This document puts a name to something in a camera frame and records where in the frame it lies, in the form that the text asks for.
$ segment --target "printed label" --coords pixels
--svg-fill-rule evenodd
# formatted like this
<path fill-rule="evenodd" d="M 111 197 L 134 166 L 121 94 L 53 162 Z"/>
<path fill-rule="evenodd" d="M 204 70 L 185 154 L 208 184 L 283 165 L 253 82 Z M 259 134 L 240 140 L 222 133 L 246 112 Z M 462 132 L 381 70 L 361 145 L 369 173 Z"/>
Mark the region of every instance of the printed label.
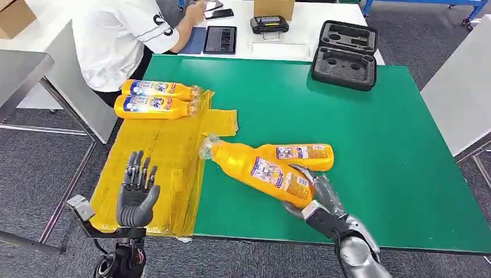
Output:
<path fill-rule="evenodd" d="M 273 184 L 277 188 L 281 188 L 283 185 L 283 172 L 281 168 L 262 158 L 256 158 L 252 167 L 251 176 Z"/>
<path fill-rule="evenodd" d="M 327 158 L 327 149 L 323 145 L 298 145 L 276 147 L 277 159 L 308 159 L 308 158 Z"/>
<path fill-rule="evenodd" d="M 169 111 L 170 97 L 126 96 L 123 110 L 127 112 Z"/>
<path fill-rule="evenodd" d="M 292 173 L 288 173 L 285 179 L 285 191 L 303 200 L 309 197 L 309 181 Z"/>
<path fill-rule="evenodd" d="M 152 96 L 160 92 L 174 93 L 175 83 L 154 81 L 133 81 L 130 86 L 130 94 L 136 96 Z"/>

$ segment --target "black cable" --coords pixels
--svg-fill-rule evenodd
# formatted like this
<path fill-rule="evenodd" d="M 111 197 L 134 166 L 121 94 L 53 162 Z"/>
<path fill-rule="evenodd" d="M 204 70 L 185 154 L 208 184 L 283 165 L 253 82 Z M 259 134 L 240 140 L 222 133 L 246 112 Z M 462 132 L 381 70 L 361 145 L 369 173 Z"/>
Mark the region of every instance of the black cable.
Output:
<path fill-rule="evenodd" d="M 96 245 L 97 249 L 101 250 L 101 252 L 104 253 L 104 255 L 108 254 L 108 252 L 99 244 L 97 239 L 94 239 L 94 244 Z"/>
<path fill-rule="evenodd" d="M 338 258 L 339 266 L 341 266 L 341 270 L 343 271 L 343 275 L 345 278 L 348 278 L 348 274 L 345 270 L 345 265 L 343 264 L 343 260 L 341 259 L 341 235 L 336 228 L 332 228 L 332 231 L 336 233 L 336 238 L 334 239 L 334 254 Z"/>

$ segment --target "yellow bottle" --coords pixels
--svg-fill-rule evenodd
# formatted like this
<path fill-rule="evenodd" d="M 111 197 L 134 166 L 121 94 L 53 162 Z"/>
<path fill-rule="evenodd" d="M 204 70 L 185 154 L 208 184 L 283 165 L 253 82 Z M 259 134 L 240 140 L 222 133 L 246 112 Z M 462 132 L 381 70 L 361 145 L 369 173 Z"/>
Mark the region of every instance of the yellow bottle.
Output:
<path fill-rule="evenodd" d="M 187 87 L 180 83 L 141 81 L 129 79 L 121 87 L 121 93 L 136 96 L 173 97 L 184 101 L 197 99 L 203 90 L 198 86 Z"/>
<path fill-rule="evenodd" d="M 172 97 L 119 96 L 114 104 L 116 115 L 123 119 L 169 119 L 193 116 L 198 100 L 189 103 Z"/>
<path fill-rule="evenodd" d="M 265 158 L 298 164 L 313 171 L 327 171 L 334 163 L 332 147 L 327 144 L 262 145 L 257 148 Z"/>
<path fill-rule="evenodd" d="M 312 185 L 302 173 L 261 156 L 248 145 L 227 143 L 211 134 L 203 141 L 200 157 L 213 160 L 232 178 L 299 209 L 312 201 Z"/>

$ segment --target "silver robotic hand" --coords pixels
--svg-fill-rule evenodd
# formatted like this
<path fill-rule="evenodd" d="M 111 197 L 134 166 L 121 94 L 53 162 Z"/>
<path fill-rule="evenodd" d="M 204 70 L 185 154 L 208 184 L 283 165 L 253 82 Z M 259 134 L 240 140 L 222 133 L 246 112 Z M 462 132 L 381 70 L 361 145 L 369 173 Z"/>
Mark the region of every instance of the silver robotic hand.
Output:
<path fill-rule="evenodd" d="M 283 206 L 289 213 L 303 219 L 334 241 L 335 253 L 345 277 L 347 274 L 341 260 L 349 266 L 354 278 L 392 278 L 380 264 L 380 249 L 372 236 L 358 219 L 344 211 L 327 177 L 317 176 L 302 166 L 291 166 L 311 182 L 315 196 L 303 210 L 288 202 L 283 202 Z"/>

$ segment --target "green cutting mat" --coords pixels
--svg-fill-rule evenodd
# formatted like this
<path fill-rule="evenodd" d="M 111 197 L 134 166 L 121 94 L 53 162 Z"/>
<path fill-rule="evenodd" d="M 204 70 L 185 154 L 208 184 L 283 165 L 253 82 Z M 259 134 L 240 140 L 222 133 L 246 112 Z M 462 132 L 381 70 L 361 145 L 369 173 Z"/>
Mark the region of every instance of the green cutting mat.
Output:
<path fill-rule="evenodd" d="M 262 144 L 328 143 L 327 176 L 346 211 L 382 247 L 491 253 L 491 232 L 405 67 L 378 67 L 359 92 L 313 81 L 291 61 L 154 56 L 145 79 L 213 89 L 237 109 L 237 136 Z M 196 235 L 330 242 L 278 200 L 206 163 Z"/>

